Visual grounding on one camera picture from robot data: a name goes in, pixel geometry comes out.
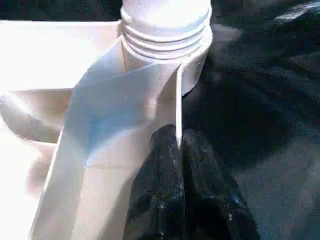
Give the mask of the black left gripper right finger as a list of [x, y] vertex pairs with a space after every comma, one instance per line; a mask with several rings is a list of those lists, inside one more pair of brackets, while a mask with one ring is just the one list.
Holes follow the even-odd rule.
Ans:
[[258, 240], [255, 218], [228, 168], [201, 132], [183, 134], [186, 231], [191, 240]]

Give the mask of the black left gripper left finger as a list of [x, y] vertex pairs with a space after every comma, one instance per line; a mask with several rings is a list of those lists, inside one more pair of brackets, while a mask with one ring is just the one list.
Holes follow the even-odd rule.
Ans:
[[185, 233], [185, 185], [176, 128], [168, 124], [151, 137], [135, 177], [123, 233], [125, 240], [181, 240]]

